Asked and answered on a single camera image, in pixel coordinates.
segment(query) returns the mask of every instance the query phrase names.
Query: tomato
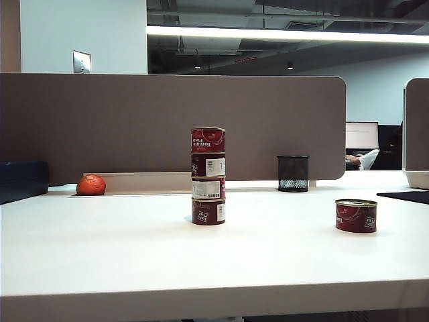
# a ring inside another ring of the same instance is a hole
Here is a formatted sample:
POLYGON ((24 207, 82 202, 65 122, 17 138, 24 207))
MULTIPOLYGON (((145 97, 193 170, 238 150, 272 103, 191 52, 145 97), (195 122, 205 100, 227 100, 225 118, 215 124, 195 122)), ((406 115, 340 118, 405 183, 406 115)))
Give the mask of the tomato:
POLYGON ((79 196, 98 196, 106 191, 106 182, 96 174, 87 174, 83 176, 76 187, 76 193, 79 196))

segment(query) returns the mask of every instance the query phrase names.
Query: black mouse pad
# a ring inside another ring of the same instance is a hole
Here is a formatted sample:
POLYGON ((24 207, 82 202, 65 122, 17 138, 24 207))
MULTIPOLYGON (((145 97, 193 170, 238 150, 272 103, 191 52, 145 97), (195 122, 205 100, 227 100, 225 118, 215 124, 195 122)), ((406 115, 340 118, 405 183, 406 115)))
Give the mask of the black mouse pad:
POLYGON ((377 193, 377 196, 395 198, 415 203, 426 203, 429 205, 429 191, 407 191, 405 193, 377 193))

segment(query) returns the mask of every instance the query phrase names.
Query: white wall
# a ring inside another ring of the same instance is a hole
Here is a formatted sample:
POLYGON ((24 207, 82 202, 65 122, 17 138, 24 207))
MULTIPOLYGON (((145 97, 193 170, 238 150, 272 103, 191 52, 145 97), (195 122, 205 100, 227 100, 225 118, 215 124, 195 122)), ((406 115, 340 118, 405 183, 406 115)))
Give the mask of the white wall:
POLYGON ((334 75, 347 84, 347 121, 402 122, 403 88, 411 78, 429 77, 429 53, 323 68, 299 75, 334 75))
POLYGON ((146 0, 21 0, 22 72, 147 74, 146 0))

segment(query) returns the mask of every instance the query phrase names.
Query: red can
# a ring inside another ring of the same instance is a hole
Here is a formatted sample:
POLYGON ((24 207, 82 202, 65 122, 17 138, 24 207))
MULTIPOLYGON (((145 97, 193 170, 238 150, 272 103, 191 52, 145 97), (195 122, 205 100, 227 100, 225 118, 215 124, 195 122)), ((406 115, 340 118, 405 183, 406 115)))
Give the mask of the red can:
POLYGON ((352 233, 377 231, 377 203, 370 200, 339 199, 336 203, 336 227, 352 233))
POLYGON ((192 154, 192 176, 224 176, 225 152, 192 154))
POLYGON ((219 225, 224 223, 225 199, 193 199, 192 222, 197 225, 219 225))
POLYGON ((225 152, 225 130, 199 127, 191 130, 192 152, 225 152))
POLYGON ((225 198, 225 177, 192 177, 193 199, 223 199, 225 198))

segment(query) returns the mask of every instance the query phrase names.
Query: ceiling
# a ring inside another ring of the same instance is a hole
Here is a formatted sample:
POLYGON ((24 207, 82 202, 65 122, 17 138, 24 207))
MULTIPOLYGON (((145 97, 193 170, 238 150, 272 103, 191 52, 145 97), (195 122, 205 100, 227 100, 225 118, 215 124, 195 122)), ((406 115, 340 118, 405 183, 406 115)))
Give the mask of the ceiling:
MULTIPOLYGON (((429 0, 147 0, 147 24, 429 34, 429 0)), ((151 74, 273 74, 429 51, 427 45, 148 36, 151 74)))

